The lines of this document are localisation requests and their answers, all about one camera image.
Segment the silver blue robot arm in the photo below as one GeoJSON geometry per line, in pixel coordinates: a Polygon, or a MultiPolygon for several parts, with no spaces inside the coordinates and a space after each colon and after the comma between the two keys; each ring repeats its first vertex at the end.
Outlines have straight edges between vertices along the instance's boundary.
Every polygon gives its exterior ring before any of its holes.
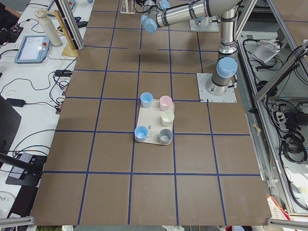
{"type": "Polygon", "coordinates": [[[237,52],[236,26],[239,0],[195,0],[171,7],[167,0],[137,0],[143,8],[141,24],[154,33],[157,29],[202,17],[219,16],[221,19],[219,56],[216,71],[206,83],[206,90],[216,96],[223,95],[229,81],[236,74],[238,64],[231,56],[237,52]]]}

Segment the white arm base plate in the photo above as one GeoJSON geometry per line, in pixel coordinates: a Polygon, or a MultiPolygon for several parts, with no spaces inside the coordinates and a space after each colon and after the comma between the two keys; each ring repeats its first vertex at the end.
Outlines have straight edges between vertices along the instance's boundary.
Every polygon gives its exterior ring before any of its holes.
{"type": "Polygon", "coordinates": [[[205,103],[236,103],[232,80],[226,86],[216,86],[211,73],[197,73],[199,98],[205,103]]]}

